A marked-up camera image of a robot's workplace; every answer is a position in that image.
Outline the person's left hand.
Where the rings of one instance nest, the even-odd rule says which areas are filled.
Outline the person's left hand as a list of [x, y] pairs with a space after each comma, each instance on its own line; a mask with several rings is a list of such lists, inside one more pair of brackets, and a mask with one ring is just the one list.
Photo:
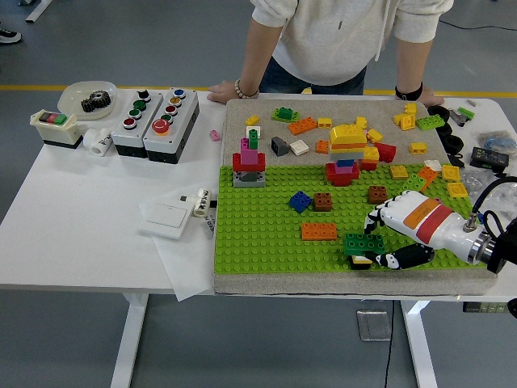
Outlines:
[[444, 103], [444, 97], [435, 95], [432, 89], [424, 88], [422, 94], [417, 99], [418, 102], [422, 103], [426, 108], [435, 105], [441, 105]]

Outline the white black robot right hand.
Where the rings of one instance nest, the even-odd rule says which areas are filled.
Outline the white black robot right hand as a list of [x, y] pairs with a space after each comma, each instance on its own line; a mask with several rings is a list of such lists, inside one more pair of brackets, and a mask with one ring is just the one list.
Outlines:
[[482, 228], [464, 231], [466, 220], [449, 207], [416, 191], [404, 191], [377, 205], [365, 218], [364, 233], [370, 234], [386, 225], [414, 240], [414, 244], [396, 251], [377, 255], [371, 251], [365, 257], [391, 269], [413, 268], [429, 263], [434, 251], [447, 249], [468, 264], [481, 262]]

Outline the person's right hand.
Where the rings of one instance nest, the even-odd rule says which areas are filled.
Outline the person's right hand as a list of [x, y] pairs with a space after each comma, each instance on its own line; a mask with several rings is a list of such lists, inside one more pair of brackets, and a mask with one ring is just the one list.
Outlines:
[[239, 99], [235, 91], [235, 81], [223, 81], [209, 87], [208, 100], [211, 102], [227, 104], [232, 99]]

